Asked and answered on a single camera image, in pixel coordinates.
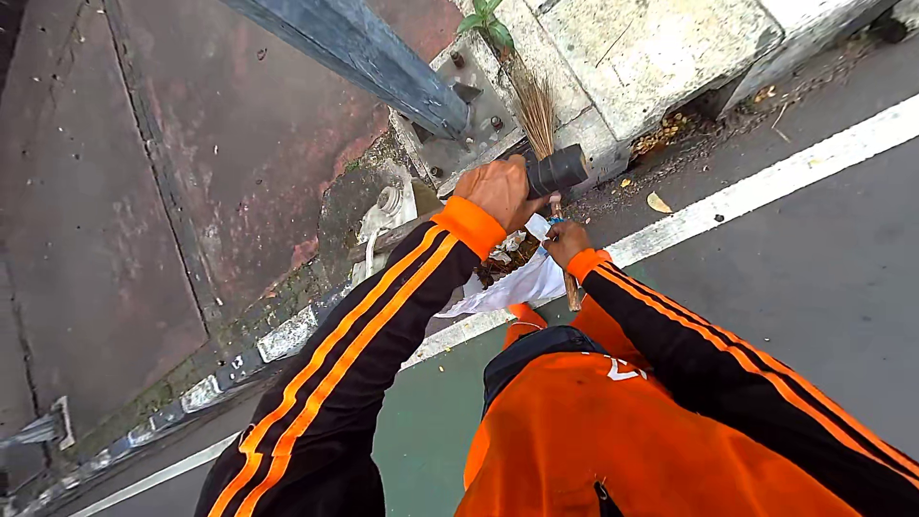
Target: zipper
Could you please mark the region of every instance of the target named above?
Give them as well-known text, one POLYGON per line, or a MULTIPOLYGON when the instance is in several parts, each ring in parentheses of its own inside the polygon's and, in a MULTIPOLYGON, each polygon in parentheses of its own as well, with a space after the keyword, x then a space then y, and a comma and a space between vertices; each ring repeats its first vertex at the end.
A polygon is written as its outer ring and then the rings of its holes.
POLYGON ((600 517, 623 517, 622 512, 619 511, 619 506, 616 506, 613 498, 609 497, 609 492, 607 492, 607 488, 603 486, 603 483, 595 482, 594 492, 596 492, 596 498, 600 502, 600 517))

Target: orange cuff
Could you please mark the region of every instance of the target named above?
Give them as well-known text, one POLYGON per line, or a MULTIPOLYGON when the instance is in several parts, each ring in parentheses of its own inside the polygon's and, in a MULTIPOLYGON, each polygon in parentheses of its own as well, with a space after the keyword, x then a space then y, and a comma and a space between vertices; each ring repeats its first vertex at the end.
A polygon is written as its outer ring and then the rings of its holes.
POLYGON ((604 251, 596 251, 592 247, 581 250, 568 262, 568 272, 571 273, 578 282, 584 283, 587 273, 594 270, 600 262, 609 260, 609 254, 604 251))
POLYGON ((482 260, 507 237, 491 215, 460 196, 450 196, 444 211, 431 217, 431 221, 446 228, 482 260))

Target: broom handle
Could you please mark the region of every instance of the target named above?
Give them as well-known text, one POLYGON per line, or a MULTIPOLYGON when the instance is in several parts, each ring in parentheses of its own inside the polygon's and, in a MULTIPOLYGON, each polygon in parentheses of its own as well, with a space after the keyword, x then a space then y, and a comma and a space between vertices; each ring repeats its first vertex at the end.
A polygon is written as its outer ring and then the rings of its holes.
MULTIPOLYGON (((549 205, 552 210, 552 217, 562 218, 562 196, 559 193, 552 194, 549 198, 549 205)), ((568 271, 562 273, 565 280, 565 294, 568 295, 568 310, 576 313, 581 310, 581 297, 577 292, 577 280, 568 271)))

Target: white plastic bag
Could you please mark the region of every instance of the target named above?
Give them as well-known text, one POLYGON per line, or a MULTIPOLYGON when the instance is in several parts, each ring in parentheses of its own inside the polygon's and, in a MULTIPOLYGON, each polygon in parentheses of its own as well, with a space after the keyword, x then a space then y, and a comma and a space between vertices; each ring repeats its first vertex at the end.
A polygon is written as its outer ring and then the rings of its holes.
MULTIPOLYGON (((527 231, 540 240, 545 239, 549 223, 543 217, 534 214, 527 223, 527 231)), ((472 275, 470 282, 478 283, 479 279, 472 275)), ((532 302, 540 298, 555 298, 563 294, 565 281, 562 278, 562 268, 540 247, 529 262, 511 271, 488 289, 467 294, 448 310, 434 316, 454 317, 463 313, 484 313, 503 309, 511 304, 532 302)))

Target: white road line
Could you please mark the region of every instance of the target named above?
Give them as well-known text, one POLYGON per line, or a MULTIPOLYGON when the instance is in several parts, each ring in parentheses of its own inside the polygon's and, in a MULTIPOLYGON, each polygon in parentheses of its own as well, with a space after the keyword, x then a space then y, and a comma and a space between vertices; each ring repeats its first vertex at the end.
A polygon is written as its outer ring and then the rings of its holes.
POLYGON ((145 490, 149 490, 160 483, 164 483, 173 477, 181 476, 193 468, 202 466, 221 455, 223 449, 226 449, 227 445, 233 443, 237 436, 239 436, 239 433, 235 432, 223 440, 214 443, 207 449, 198 451, 178 463, 174 463, 155 474, 141 479, 127 488, 115 492, 103 500, 94 502, 77 513, 72 513, 70 517, 89 517, 90 515, 103 511, 109 506, 116 505, 125 499, 132 498, 145 490))
MULTIPOLYGON (((613 257, 617 266, 625 268, 787 196, 795 190, 908 142, 916 136, 919 136, 919 95, 885 109, 874 117, 719 190, 673 215, 664 217, 607 246, 605 250, 613 257)), ((548 301, 542 300, 539 304, 546 304, 548 301)), ((403 369, 500 327, 512 319, 514 317, 505 310, 470 316, 427 337, 419 347, 418 353, 403 364, 403 369)), ((88 517, 204 465, 219 456, 237 435, 238 433, 214 443, 207 449, 74 513, 71 517, 88 517)))

